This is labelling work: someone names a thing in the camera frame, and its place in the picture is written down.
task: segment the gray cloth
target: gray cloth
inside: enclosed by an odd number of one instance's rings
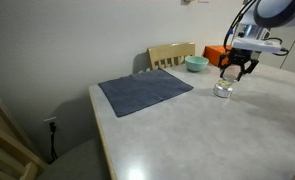
[[[164,70],[99,83],[117,117],[125,116],[193,89]]]

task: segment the white table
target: white table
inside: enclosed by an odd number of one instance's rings
[[[89,88],[110,172],[119,180],[288,180],[295,173],[295,74],[259,64],[213,95],[219,69],[167,72],[193,90],[117,118]]]

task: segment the green bowl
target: green bowl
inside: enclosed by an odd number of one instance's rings
[[[198,72],[205,69],[208,62],[208,59],[202,56],[188,56],[185,58],[187,70],[192,72]]]

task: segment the orange object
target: orange object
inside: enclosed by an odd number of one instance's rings
[[[215,66],[218,66],[219,57],[225,53],[224,46],[205,46],[203,56],[206,57],[209,62]],[[227,58],[223,59],[221,65],[227,63]]]

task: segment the electrical outlet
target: electrical outlet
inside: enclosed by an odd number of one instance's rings
[[[51,122],[54,122],[55,123],[55,125],[56,125],[56,127],[57,127],[57,129],[58,129],[58,119],[57,119],[57,117],[55,116],[55,117],[51,117],[51,118],[48,118],[48,119],[44,119],[44,123],[46,124],[46,128],[48,127],[50,127],[50,123]]]

